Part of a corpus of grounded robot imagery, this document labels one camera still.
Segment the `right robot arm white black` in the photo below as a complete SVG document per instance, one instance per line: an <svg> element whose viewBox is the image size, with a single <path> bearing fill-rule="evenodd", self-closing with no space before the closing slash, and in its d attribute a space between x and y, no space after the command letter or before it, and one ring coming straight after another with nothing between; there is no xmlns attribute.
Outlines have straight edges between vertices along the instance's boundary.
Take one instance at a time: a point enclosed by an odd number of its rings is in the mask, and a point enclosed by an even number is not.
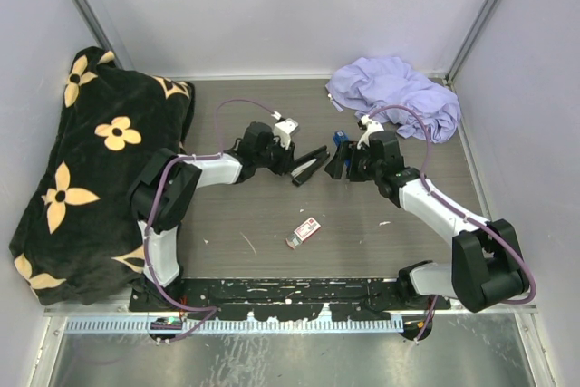
<svg viewBox="0 0 580 387"><path fill-rule="evenodd" d="M532 290L516 230L505 219L470 213L405 164L394 133L379 131L363 143L338 142L325 171L332 179L371 181L397 208L411 213L449 244L451 260L426 260L399 271L397 296L410 309L430 296L457 299L477 313L498 303L523 303Z"/></svg>

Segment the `red white staple box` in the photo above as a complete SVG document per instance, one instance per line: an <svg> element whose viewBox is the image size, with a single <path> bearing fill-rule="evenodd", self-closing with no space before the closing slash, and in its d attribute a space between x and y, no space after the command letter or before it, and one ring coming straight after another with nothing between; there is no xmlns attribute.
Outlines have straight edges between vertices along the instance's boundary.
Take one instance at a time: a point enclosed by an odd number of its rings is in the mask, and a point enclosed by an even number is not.
<svg viewBox="0 0 580 387"><path fill-rule="evenodd" d="M320 228L321 224L315 218L308 218L285 239L285 242L291 249L296 249Z"/></svg>

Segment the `blue stapler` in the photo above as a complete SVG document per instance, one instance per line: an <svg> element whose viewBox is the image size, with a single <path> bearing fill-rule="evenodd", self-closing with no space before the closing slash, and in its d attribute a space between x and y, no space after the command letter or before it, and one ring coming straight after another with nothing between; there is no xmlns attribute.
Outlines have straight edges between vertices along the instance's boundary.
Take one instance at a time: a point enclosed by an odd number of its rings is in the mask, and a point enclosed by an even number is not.
<svg viewBox="0 0 580 387"><path fill-rule="evenodd" d="M349 137L344 131L336 131L333 134L333 142L336 147L339 147L342 143L348 142Z"/></svg>

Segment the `black stapler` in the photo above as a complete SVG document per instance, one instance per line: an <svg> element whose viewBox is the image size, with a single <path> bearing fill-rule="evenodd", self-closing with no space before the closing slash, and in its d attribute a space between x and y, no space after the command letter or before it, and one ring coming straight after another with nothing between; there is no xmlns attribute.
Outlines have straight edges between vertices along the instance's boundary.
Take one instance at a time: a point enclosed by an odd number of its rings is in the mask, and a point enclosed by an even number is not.
<svg viewBox="0 0 580 387"><path fill-rule="evenodd" d="M327 146L324 145L295 160L290 171L292 184L296 187L304 185L325 164L329 156Z"/></svg>

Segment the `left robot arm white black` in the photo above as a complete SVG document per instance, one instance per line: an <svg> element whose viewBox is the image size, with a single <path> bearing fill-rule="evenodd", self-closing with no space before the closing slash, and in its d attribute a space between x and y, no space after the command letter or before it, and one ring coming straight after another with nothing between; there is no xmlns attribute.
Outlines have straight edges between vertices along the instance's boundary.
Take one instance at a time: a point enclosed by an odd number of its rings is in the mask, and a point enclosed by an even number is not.
<svg viewBox="0 0 580 387"><path fill-rule="evenodd" d="M294 162L292 136L299 124L290 119L269 126L253 121L233 148L214 155L176 154L158 150L129 191L132 215L144 243L144 274L155 283L149 300L161 311L176 308L181 289L178 278L178 229L197 190L235 185L252 178L258 169L285 175Z"/></svg>

